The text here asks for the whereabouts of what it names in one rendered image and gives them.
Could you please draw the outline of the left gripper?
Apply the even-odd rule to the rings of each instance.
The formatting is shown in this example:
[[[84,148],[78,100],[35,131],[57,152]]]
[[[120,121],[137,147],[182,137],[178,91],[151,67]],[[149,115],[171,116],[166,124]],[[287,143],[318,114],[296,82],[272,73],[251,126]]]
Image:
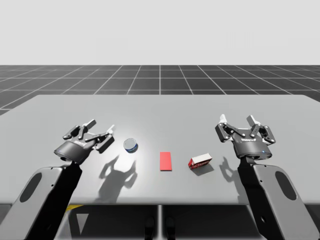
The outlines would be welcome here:
[[[88,158],[93,149],[102,154],[115,141],[113,136],[115,125],[113,124],[104,133],[87,133],[96,123],[96,120],[92,119],[83,125],[73,127],[62,137],[67,141],[55,149],[54,154],[65,162],[74,162],[78,165],[81,165]],[[69,140],[74,137],[79,140],[84,138],[85,142]]]

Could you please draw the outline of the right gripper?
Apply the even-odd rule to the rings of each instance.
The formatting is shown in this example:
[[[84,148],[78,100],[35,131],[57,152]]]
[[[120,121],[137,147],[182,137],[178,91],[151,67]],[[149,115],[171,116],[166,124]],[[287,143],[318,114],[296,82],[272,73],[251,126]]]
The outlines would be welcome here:
[[[251,129],[235,128],[227,122],[222,114],[215,131],[219,140],[224,143],[232,140],[233,148],[238,159],[248,157],[253,160],[265,160],[272,157],[268,145],[276,143],[276,139],[267,125],[255,120],[253,115],[246,118]]]

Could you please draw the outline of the red and white carton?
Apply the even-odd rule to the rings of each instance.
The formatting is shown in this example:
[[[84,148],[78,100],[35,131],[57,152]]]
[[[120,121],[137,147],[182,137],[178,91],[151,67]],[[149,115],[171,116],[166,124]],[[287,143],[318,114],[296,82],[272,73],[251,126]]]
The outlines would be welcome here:
[[[207,165],[212,160],[209,153],[205,153],[199,156],[192,157],[188,163],[188,167],[193,170]]]

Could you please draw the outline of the pink pad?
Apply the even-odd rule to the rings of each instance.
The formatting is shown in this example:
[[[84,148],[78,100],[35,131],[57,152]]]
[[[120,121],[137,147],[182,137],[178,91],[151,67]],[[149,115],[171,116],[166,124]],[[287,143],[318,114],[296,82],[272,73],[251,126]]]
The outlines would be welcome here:
[[[160,171],[172,171],[172,160],[170,152],[160,152]]]

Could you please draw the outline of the blue flat can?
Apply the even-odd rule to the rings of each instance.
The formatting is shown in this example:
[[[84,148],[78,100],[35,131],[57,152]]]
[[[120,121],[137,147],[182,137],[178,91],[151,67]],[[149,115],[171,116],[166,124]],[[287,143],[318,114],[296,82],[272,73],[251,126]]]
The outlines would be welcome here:
[[[128,138],[124,141],[123,147],[128,153],[134,153],[138,149],[138,143],[134,138]]]

